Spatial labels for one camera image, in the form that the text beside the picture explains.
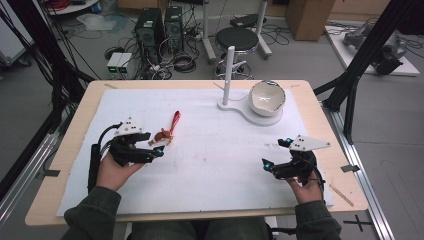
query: black stool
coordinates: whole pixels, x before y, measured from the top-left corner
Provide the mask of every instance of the black stool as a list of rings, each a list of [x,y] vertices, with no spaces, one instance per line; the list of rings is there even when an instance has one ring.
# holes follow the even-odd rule
[[[221,61],[215,67],[215,77],[219,79],[225,78],[226,71],[226,52],[230,46],[234,46],[234,60],[233,64],[236,64],[238,61],[237,56],[242,54],[249,54],[256,50],[259,44],[258,36],[245,28],[241,27],[229,27],[224,28],[217,32],[215,37],[215,44],[218,49],[224,51],[225,53],[221,56]],[[238,67],[234,68],[232,72],[233,79],[253,79],[253,76],[250,75],[249,65],[241,64]]]

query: concrete floor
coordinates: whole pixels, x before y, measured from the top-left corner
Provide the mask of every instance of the concrete floor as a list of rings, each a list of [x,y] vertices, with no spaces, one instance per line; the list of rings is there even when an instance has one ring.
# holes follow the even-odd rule
[[[113,13],[116,5],[109,1],[109,8],[102,14]],[[219,16],[224,1],[214,2],[211,16]],[[213,35],[217,24],[219,28],[229,27],[231,14],[228,9],[236,8],[227,3],[223,17],[218,21],[212,17],[210,34]],[[248,6],[245,13],[253,13],[256,5]],[[82,54],[90,67],[102,79],[108,79],[107,60],[104,52],[118,45],[120,39],[130,37],[134,23],[126,17],[108,15],[118,22],[113,31],[88,32],[70,15],[62,19],[64,28],[72,31],[72,43]],[[267,24],[286,27],[284,19],[269,18]],[[255,79],[304,79],[313,88],[319,87],[341,75],[343,65],[332,48],[327,36],[317,42],[294,41],[289,33],[282,33],[289,40],[288,45],[271,44],[273,55],[264,60],[260,53],[243,57],[251,63]],[[265,41],[272,39],[264,36]],[[197,69],[189,74],[175,73],[172,79],[211,79],[214,65],[209,65],[206,53],[198,44],[200,56],[196,60]],[[219,57],[221,52],[214,48]],[[424,50],[415,50],[424,55]],[[408,52],[406,58],[422,73],[424,60]],[[87,74],[91,70],[80,58],[78,67]],[[37,66],[22,67],[19,64],[0,73],[0,139],[2,178],[14,161],[19,157],[29,140],[38,130],[51,111],[51,87],[40,74]],[[330,92],[318,96],[324,100]],[[359,82],[353,121],[353,141],[371,181],[373,189],[397,239],[423,239],[424,230],[424,76],[378,76],[364,74]],[[32,203],[41,180],[35,179],[17,207],[0,229],[0,239],[58,239],[66,231],[60,227],[28,227],[24,218]],[[346,224],[344,221],[370,222],[367,212],[338,213],[334,216],[342,225],[343,239],[378,239],[372,225]],[[279,227],[295,227],[293,216],[278,217]],[[125,224],[117,224],[115,239],[123,239]],[[294,239],[280,236],[278,239]]]

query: sleeve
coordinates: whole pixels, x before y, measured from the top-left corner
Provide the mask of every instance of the sleeve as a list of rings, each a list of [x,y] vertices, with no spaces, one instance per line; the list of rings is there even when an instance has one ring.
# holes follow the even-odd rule
[[[78,206],[65,212],[69,229],[62,239],[112,239],[120,202],[121,196],[117,192],[94,187]]]
[[[296,236],[298,240],[337,240],[341,226],[331,216],[323,201],[314,201],[297,205]]]

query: hand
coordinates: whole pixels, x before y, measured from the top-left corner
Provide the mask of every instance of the hand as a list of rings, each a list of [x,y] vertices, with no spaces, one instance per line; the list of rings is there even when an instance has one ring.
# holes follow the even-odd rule
[[[292,188],[299,204],[323,200],[321,187],[314,171],[309,175],[308,183],[303,187],[293,178],[287,178],[286,181]]]
[[[135,172],[144,166],[143,163],[128,164],[121,167],[109,152],[100,163],[96,186],[118,191]]]

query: wooden table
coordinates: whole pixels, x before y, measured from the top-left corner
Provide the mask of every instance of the wooden table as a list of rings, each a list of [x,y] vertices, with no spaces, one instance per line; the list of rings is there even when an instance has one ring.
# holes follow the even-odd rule
[[[334,206],[330,212],[363,211],[368,208],[366,198],[352,172],[344,173],[340,167],[348,164],[330,124],[317,101],[311,86],[303,80],[276,80],[284,89],[290,89],[305,128],[310,137],[325,139],[331,148],[315,152],[320,167],[329,184]],[[250,89],[255,81],[232,81],[232,89]],[[26,216],[30,226],[65,224],[56,211],[65,191],[67,176],[81,148],[87,129],[96,113],[106,89],[210,89],[216,88],[212,80],[167,80],[167,81],[95,81],[92,82],[56,153],[50,169],[60,170],[58,177],[46,177]],[[198,219],[241,216],[275,216],[294,214],[294,209],[266,209],[250,211],[220,211],[178,214],[136,214],[118,216],[117,221],[154,221],[165,219]]]

